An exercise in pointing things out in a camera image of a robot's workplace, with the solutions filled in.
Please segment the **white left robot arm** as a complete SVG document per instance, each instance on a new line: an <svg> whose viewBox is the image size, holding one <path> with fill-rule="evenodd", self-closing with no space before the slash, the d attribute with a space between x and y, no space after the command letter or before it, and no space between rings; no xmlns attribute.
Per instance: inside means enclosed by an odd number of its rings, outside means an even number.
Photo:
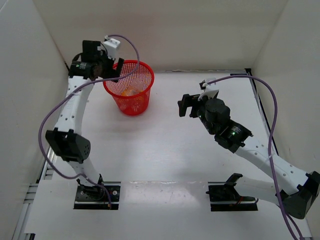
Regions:
<svg viewBox="0 0 320 240"><path fill-rule="evenodd" d="M120 44L114 38L105 38L104 42L83 40L82 52L72 59L68 73L70 99L63 104L54 128L45 133L54 153L73 168L78 184L93 200L103 198L105 188L101 185L102 176L89 158L91 143L82 136L82 121L92 82L120 76L124 60L120 59L116 69L113 68Z"/></svg>

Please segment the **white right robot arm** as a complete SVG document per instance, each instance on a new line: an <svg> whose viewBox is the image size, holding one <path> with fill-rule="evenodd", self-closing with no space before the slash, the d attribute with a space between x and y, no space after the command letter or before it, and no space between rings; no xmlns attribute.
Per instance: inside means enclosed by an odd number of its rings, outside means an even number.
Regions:
<svg viewBox="0 0 320 240"><path fill-rule="evenodd" d="M200 83L196 94L187 93L189 82L164 74L156 80L150 118L155 129L145 136L135 135L128 148L129 158L161 165L192 176L203 168L221 175L218 162L231 155L249 161L272 181L247 178L233 173L224 182L211 182L207 194L213 212L255 211L259 200L277 205L288 217L304 219L320 191L320 175L291 165L262 144L246 125L231 119L224 86L214 78Z"/></svg>

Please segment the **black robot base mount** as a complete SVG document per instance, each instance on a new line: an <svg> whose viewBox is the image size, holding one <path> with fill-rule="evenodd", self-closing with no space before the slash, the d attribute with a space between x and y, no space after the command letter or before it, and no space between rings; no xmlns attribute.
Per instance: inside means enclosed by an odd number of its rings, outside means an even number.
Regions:
<svg viewBox="0 0 320 240"><path fill-rule="evenodd" d="M120 203L121 183L104 182L104 187L110 195L110 201L106 192L100 187L78 185L74 198L75 210L118 210Z"/></svg>

